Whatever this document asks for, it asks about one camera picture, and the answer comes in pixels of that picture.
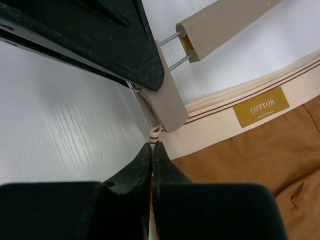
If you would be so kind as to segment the brown underwear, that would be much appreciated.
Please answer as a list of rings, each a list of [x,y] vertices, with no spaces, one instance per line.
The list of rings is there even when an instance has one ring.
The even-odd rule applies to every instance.
[[[291,240],[320,237],[320,53],[198,100],[175,132],[149,134],[197,183],[257,183]]]

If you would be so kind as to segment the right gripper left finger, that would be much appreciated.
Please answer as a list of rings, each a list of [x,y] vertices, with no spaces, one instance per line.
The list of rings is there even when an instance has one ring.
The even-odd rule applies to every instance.
[[[146,240],[152,149],[106,181],[19,182],[0,187],[3,240]]]

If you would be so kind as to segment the wooden clip hanger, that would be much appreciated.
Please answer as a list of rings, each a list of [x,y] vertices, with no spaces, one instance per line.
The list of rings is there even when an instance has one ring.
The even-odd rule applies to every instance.
[[[177,23],[175,34],[156,42],[164,71],[159,90],[152,91],[140,84],[129,84],[149,125],[172,133],[181,128],[189,117],[172,77],[172,70],[186,61],[195,63],[203,60],[279,3],[278,0],[217,0]],[[161,46],[175,38],[179,38],[186,55],[168,66]]]

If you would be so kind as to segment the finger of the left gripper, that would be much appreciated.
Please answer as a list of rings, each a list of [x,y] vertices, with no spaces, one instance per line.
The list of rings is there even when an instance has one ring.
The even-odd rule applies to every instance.
[[[3,0],[0,39],[123,86],[157,91],[164,82],[140,0]]]

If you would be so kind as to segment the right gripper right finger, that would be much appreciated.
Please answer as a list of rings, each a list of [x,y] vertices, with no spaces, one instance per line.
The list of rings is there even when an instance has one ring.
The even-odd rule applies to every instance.
[[[152,207],[161,240],[285,240],[275,198],[260,184],[194,183],[162,142],[152,154]]]

